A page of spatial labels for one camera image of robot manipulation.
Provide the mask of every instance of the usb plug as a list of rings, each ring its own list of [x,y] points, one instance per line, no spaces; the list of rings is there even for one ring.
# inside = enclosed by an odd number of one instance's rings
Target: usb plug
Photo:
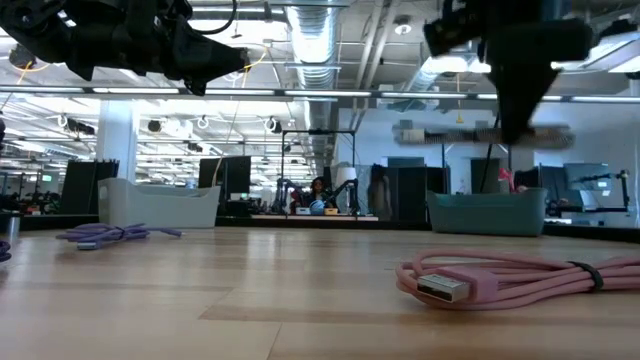
[[[442,267],[419,277],[417,290],[448,303],[491,301],[498,293],[498,278],[478,268]]]

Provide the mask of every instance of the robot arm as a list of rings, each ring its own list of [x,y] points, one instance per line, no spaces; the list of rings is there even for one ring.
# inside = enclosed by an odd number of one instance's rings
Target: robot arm
[[[234,0],[231,19],[236,6]],[[207,82],[242,70],[247,55],[203,35],[215,30],[192,29],[191,15],[186,0],[14,0],[0,4],[0,27],[35,56],[64,62],[87,81],[96,66],[156,72],[204,95]]]
[[[446,0],[443,16],[425,25],[432,56],[480,38],[478,57],[491,65],[489,80],[498,93],[502,137],[516,143],[529,131],[529,120],[558,71],[552,62],[589,56],[591,28],[579,19],[554,20],[549,9],[561,0],[460,0],[453,10]]]

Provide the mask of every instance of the ceiling pipe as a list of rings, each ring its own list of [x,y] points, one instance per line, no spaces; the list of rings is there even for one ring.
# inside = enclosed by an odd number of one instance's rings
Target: ceiling pipe
[[[337,22],[339,10],[321,7],[288,7],[285,9],[291,26],[291,45],[294,59],[299,64],[332,64],[336,60]],[[336,70],[333,68],[296,69],[300,87],[305,90],[328,90],[335,86]],[[304,118],[310,129],[327,129],[331,103],[305,102]],[[311,139],[314,153],[324,152],[324,142]],[[318,173],[324,164],[316,164]]]
[[[398,6],[400,5],[400,1],[401,0],[391,0],[391,3],[389,4],[389,10],[387,11],[384,28],[382,29],[380,40],[378,40],[378,43],[376,44],[376,51],[373,54],[373,60],[371,60],[372,64],[367,74],[367,80],[364,83],[364,89],[370,89],[371,84],[373,84],[373,79],[376,76],[376,71],[378,70],[378,65],[380,64],[380,58],[382,58],[382,52],[384,51],[387,37],[389,37],[389,33],[391,32],[393,20],[396,18],[396,12]]]
[[[362,85],[362,79],[364,78],[364,72],[367,69],[369,63],[369,56],[371,55],[371,49],[373,48],[373,41],[376,38],[378,32],[378,24],[380,23],[380,16],[382,15],[382,6],[377,6],[373,3],[373,14],[371,14],[371,26],[369,27],[369,33],[364,42],[364,50],[362,51],[362,57],[360,58],[360,66],[358,67],[358,75],[356,76],[356,82],[354,89],[360,89]]]

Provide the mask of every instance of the wooden tabletop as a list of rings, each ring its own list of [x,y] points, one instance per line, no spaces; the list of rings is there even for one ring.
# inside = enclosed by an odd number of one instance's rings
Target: wooden tabletop
[[[79,252],[23,234],[0,264],[0,358],[640,359],[640,294],[447,312],[396,290],[424,248],[596,262],[640,246],[431,232],[217,228]]]

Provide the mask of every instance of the fluorescent light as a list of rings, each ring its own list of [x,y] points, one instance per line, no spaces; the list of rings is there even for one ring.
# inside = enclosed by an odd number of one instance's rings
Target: fluorescent light
[[[10,134],[10,135],[16,135],[16,136],[27,136],[27,134],[23,133],[22,131],[11,129],[11,128],[4,129],[4,133]]]
[[[498,100],[498,94],[478,94],[478,100]]]
[[[83,92],[79,87],[48,87],[48,86],[0,86],[3,92],[33,92],[33,93],[72,93]]]
[[[13,45],[16,43],[17,41],[10,36],[0,36],[0,45]]]
[[[207,95],[274,95],[273,90],[207,89]]]
[[[420,70],[441,74],[445,72],[466,72],[468,68],[467,60],[458,56],[440,56],[437,58],[428,58],[422,64]]]
[[[128,70],[128,69],[118,69],[118,70],[120,70],[120,72],[122,74],[124,74],[126,77],[128,77],[129,79],[131,79],[131,80],[133,80],[135,82],[140,82],[141,81],[140,76],[138,76],[136,73],[134,73],[131,70]]]
[[[469,65],[467,70],[476,74],[488,74],[491,72],[491,65],[481,63],[480,60],[476,58],[471,62],[471,65]]]
[[[545,95],[545,96],[542,97],[542,101],[562,101],[562,96]]]
[[[336,96],[336,97],[370,97],[370,91],[314,91],[314,90],[287,90],[287,96]]]
[[[232,8],[230,7],[222,7],[222,6],[194,6],[193,12],[207,12],[207,11],[215,11],[215,12],[231,12]],[[237,12],[264,12],[264,8],[260,7],[238,7],[236,9]],[[284,11],[282,9],[272,9],[272,14],[282,15]]]
[[[26,151],[45,152],[47,150],[42,145],[34,144],[28,141],[14,141],[14,143],[18,145],[22,150]]]
[[[640,97],[629,96],[574,96],[571,98],[571,100],[575,102],[640,104]]]
[[[174,88],[93,88],[99,94],[179,94]]]
[[[452,93],[416,93],[416,92],[383,92],[382,97],[399,99],[466,99],[467,94]]]
[[[137,166],[139,168],[147,168],[147,169],[150,169],[150,168],[164,168],[165,167],[162,164],[155,164],[155,163],[138,163]]]
[[[638,71],[640,71],[640,55],[634,57],[633,59],[625,62],[622,65],[609,70],[609,72],[613,73],[634,73]]]

